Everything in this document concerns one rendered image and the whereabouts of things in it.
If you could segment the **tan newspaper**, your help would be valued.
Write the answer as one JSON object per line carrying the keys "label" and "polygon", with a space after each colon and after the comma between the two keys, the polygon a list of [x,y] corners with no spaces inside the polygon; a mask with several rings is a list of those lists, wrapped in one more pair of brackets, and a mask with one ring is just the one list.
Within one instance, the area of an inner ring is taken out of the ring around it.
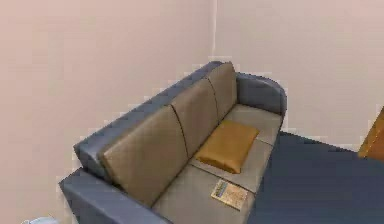
{"label": "tan newspaper", "polygon": [[241,210],[248,192],[228,181],[220,179],[214,187],[211,197],[236,209]]}

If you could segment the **mustard yellow pillow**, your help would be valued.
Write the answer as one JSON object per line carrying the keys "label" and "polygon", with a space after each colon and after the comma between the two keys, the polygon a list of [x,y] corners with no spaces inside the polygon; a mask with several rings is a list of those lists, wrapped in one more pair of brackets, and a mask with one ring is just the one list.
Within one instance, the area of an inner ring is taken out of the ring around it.
{"label": "mustard yellow pillow", "polygon": [[232,174],[240,174],[259,130],[231,120],[224,120],[195,154],[205,164]]}

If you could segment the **grey and tan sofa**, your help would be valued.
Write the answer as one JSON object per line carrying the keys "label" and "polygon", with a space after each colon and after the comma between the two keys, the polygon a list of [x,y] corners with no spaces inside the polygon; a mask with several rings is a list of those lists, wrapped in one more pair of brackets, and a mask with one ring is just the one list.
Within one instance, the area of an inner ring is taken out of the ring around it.
{"label": "grey and tan sofa", "polygon": [[[75,144],[60,188],[78,224],[247,224],[286,110],[275,81],[212,61]],[[224,120],[259,130],[240,174],[195,158]],[[241,210],[211,197],[220,179]]]}

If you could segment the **pale white object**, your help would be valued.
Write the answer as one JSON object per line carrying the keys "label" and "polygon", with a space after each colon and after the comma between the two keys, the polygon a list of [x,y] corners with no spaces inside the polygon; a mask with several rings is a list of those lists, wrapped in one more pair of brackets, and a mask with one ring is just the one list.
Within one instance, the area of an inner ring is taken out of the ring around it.
{"label": "pale white object", "polygon": [[58,220],[53,217],[39,217],[33,220],[24,220],[21,224],[60,224]]}

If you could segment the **brown wooden furniture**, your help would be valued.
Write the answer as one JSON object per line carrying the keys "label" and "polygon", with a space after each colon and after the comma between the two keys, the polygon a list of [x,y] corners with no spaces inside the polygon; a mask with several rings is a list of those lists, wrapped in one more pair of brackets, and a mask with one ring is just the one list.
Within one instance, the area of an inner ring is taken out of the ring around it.
{"label": "brown wooden furniture", "polygon": [[384,107],[362,143],[358,156],[384,161]]}

